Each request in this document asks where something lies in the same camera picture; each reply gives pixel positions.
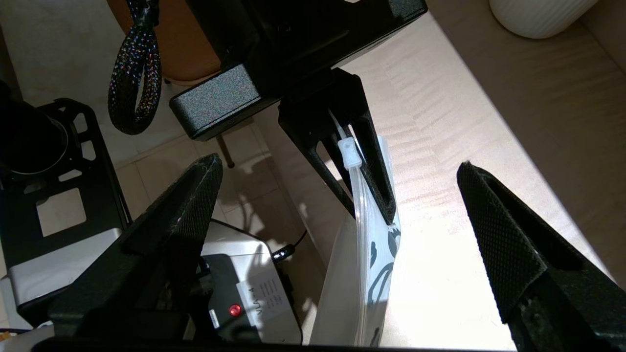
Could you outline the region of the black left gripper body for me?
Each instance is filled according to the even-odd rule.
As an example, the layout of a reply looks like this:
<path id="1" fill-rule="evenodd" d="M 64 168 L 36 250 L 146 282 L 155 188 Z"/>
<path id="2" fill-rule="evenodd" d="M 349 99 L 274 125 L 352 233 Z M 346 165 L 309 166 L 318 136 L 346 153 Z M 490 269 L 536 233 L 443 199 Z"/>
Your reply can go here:
<path id="1" fill-rule="evenodd" d="M 189 0 L 221 71 L 170 100 L 211 139 L 350 62 L 427 13 L 425 0 Z"/>

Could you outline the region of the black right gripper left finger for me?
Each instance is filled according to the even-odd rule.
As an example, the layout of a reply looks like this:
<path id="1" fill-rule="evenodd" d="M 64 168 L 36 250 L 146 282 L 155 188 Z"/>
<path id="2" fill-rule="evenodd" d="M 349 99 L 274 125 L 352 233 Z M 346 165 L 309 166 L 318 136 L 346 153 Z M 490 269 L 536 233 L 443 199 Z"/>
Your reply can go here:
<path id="1" fill-rule="evenodd" d="M 168 287 L 172 312 L 188 308 L 201 250 L 221 187 L 217 154 L 195 160 L 49 308 L 54 334 L 89 336 L 154 310 Z"/>

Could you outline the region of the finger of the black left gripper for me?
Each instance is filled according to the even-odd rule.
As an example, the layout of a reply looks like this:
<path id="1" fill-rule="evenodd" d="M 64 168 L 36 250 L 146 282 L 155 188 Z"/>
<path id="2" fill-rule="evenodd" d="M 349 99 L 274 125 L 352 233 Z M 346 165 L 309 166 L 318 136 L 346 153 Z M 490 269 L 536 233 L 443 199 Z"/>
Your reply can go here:
<path id="1" fill-rule="evenodd" d="M 317 146 L 322 143 L 342 176 L 342 180 L 347 182 L 347 187 L 351 187 L 349 172 L 343 166 L 342 155 L 338 148 L 340 140 L 338 127 L 329 112 L 327 103 L 321 98 L 307 98 L 300 102 L 283 98 L 279 105 L 279 125 L 337 200 L 353 216 L 354 202 L 351 192 L 344 190 L 317 151 Z"/>
<path id="2" fill-rule="evenodd" d="M 335 80 L 330 87 L 329 116 L 337 123 L 340 138 L 352 137 L 357 143 L 360 172 L 385 223 L 392 225 L 396 199 L 362 81 L 342 69 L 335 69 L 333 73 Z"/>

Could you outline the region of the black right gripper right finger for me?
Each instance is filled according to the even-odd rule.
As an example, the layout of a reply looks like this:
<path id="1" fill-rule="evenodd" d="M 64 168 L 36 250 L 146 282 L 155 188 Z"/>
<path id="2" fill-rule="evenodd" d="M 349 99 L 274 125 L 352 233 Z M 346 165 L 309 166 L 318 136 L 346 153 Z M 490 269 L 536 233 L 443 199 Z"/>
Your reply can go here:
<path id="1" fill-rule="evenodd" d="M 457 183 L 499 317 L 519 352 L 623 352 L 626 295 L 487 170 Z"/>

